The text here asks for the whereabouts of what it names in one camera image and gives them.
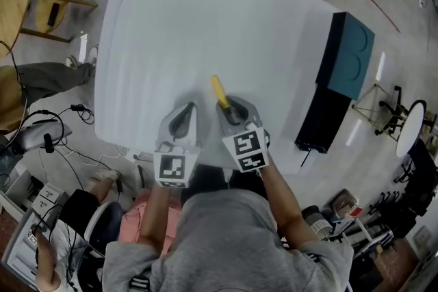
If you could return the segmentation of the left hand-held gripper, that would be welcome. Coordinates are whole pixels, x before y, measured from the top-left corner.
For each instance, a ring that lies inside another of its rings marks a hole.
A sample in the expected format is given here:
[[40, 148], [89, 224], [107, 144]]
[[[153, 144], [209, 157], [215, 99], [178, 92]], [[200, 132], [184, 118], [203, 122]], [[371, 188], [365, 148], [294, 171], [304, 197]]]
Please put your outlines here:
[[186, 103], [161, 121], [153, 153], [155, 181], [162, 187], [188, 188], [198, 164], [198, 110]]

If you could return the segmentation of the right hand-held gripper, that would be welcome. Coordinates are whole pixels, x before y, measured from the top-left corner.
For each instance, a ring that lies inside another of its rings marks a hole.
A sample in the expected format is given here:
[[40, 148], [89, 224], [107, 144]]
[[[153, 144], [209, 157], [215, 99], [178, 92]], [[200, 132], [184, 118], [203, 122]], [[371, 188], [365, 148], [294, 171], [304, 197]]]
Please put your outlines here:
[[240, 172], [259, 171], [270, 163], [270, 134], [262, 127], [259, 112], [252, 103], [234, 95], [228, 95], [227, 99], [228, 108], [216, 103], [220, 128], [226, 136], [222, 143]]

